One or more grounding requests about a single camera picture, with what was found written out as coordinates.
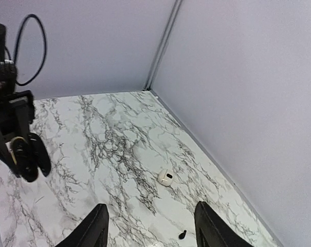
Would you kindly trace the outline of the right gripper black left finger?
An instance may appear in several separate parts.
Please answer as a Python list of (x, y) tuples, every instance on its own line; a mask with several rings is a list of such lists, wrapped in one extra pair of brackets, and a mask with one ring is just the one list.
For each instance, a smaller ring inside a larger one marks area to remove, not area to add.
[(109, 214), (105, 204), (97, 204), (83, 221), (56, 247), (106, 247)]

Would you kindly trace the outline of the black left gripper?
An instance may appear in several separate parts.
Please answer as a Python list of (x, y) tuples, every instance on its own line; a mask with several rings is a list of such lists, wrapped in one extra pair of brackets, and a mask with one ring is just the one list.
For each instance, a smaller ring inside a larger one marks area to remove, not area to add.
[(11, 59), (5, 58), (6, 31), (6, 27), (0, 24), (0, 160), (19, 178), (19, 170), (4, 138), (10, 135), (11, 138), (21, 136), (27, 139), (35, 118), (35, 107), (30, 90), (15, 91), (17, 68)]

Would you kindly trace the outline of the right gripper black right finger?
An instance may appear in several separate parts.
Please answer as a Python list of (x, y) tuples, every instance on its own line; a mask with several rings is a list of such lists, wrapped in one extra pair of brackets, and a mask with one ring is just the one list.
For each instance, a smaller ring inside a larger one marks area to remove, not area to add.
[(194, 222), (197, 246), (252, 247), (236, 234), (206, 202), (197, 203)]

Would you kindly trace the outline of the black earbud charging case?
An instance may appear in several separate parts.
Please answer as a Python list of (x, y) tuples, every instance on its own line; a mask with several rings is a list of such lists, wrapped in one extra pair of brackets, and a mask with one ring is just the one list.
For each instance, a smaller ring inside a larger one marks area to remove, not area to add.
[(51, 172), (51, 161), (41, 138), (35, 133), (28, 133), (27, 139), (21, 136), (10, 142), (13, 161), (26, 182), (34, 182), (39, 176), (39, 169), (44, 177)]

